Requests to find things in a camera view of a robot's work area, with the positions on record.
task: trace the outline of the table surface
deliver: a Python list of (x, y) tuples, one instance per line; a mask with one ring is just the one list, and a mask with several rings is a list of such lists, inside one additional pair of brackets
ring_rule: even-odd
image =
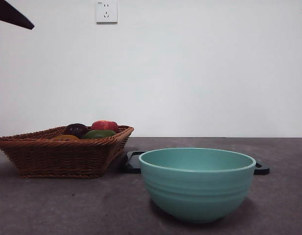
[(0, 235), (302, 235), (302, 138), (129, 138), (125, 153), (166, 147), (237, 151), (271, 172), (230, 215), (190, 224), (158, 208), (122, 158), (97, 179), (22, 179), (0, 151)]

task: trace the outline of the wicker basket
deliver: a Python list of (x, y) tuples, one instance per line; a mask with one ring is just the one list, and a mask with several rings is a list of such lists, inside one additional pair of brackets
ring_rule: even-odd
[(64, 129), (0, 137), (0, 149), (23, 178), (98, 178), (123, 153), (133, 131), (130, 126), (119, 126), (120, 132), (107, 138), (50, 140)]

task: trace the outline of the ceramic bowl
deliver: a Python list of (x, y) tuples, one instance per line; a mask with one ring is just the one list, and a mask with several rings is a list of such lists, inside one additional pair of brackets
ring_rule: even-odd
[(166, 148), (139, 156), (151, 199), (177, 219), (207, 223), (239, 207), (248, 194), (256, 161), (209, 148)]

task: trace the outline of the wall socket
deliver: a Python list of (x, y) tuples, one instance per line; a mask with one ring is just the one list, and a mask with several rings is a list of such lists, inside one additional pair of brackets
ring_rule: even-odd
[(97, 24), (117, 23), (117, 2), (106, 0), (97, 2)]

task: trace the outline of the black tray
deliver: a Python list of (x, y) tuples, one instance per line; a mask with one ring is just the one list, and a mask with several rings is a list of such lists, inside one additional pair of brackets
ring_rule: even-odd
[[(146, 151), (130, 151), (127, 153), (127, 156), (122, 165), (123, 172), (125, 173), (134, 173), (139, 174), (140, 165), (139, 165), (139, 156)], [(267, 175), (270, 173), (270, 168), (265, 163), (256, 160), (254, 175)]]

